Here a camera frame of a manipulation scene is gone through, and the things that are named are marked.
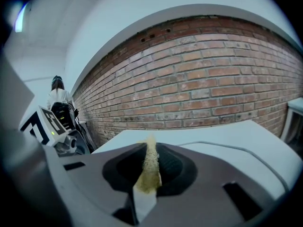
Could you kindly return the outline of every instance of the wire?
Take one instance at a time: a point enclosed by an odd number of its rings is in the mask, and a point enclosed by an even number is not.
[[[273,169],[267,162],[265,162],[263,159],[261,159],[258,155],[256,155],[254,152],[252,152],[249,149],[245,149],[245,148],[241,148],[241,147],[237,147],[237,146],[230,146],[230,145],[212,143],[212,142],[208,142],[208,141],[195,141],[195,142],[180,144],[178,146],[192,145],[192,144],[197,144],[197,143],[202,143],[202,144],[208,144],[208,145],[221,146],[221,147],[226,147],[226,148],[231,148],[231,149],[242,150],[242,151],[245,151],[245,152],[251,154],[254,158],[256,158],[262,164],[264,164],[279,179],[279,181],[281,182],[281,184],[283,185],[283,187],[285,189],[285,192],[289,192],[288,185],[287,185],[286,181],[283,179],[283,177],[275,169]]]

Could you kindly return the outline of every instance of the black slot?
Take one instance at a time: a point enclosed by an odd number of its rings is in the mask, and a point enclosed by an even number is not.
[[[227,183],[223,188],[246,221],[262,211],[261,207],[237,183]]]
[[[66,171],[69,171],[69,170],[76,169],[76,168],[79,168],[82,166],[85,166],[85,164],[83,162],[75,162],[75,163],[64,165],[64,169]]]

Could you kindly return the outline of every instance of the black cable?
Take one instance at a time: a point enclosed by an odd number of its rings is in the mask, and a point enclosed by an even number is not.
[[[202,144],[208,144],[208,145],[221,146],[221,147],[226,147],[226,148],[231,148],[231,149],[242,150],[242,151],[245,151],[245,152],[251,154],[254,158],[256,158],[262,164],[264,164],[279,179],[279,181],[281,182],[281,184],[283,185],[283,187],[285,189],[285,192],[289,192],[288,185],[287,185],[286,181],[283,179],[283,177],[275,169],[273,169],[267,162],[265,162],[263,159],[261,159],[258,155],[256,155],[254,152],[252,152],[249,149],[245,149],[245,148],[241,148],[241,147],[237,147],[237,146],[230,146],[230,145],[212,143],[212,142],[208,142],[208,141],[195,141],[195,142],[180,144],[178,146],[192,145],[192,144],[197,144],[197,143],[202,143]]]

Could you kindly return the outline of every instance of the woman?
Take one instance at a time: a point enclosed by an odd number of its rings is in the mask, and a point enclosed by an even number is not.
[[[59,76],[55,76],[52,80],[52,91],[50,92],[50,94],[48,94],[47,109],[51,110],[54,103],[69,104],[71,119],[74,126],[76,127],[72,98],[70,93],[64,90],[62,78]]]

